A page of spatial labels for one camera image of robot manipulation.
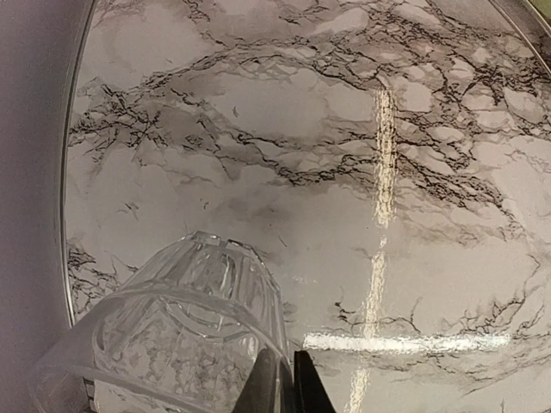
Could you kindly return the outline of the clear glass front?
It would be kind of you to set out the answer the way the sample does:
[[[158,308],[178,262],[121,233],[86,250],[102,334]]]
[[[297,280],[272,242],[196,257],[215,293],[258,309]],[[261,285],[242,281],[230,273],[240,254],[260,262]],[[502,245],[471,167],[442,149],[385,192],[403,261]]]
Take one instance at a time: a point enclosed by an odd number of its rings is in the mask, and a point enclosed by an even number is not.
[[[248,244],[166,246],[39,361],[40,412],[232,412],[257,355],[289,367],[281,289]]]

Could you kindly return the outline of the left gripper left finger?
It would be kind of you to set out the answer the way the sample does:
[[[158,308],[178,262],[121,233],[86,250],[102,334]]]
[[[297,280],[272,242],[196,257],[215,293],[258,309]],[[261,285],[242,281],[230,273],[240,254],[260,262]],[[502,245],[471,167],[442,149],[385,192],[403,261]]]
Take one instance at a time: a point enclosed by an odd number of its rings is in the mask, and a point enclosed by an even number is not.
[[[293,379],[286,361],[269,348],[257,355],[232,413],[291,413]]]

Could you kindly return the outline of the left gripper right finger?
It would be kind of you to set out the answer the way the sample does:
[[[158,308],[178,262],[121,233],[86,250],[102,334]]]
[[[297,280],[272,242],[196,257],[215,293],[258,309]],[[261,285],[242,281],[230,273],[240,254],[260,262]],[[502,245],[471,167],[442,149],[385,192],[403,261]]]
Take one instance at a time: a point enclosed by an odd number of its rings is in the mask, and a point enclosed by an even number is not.
[[[294,352],[294,404],[299,413],[336,413],[306,350]]]

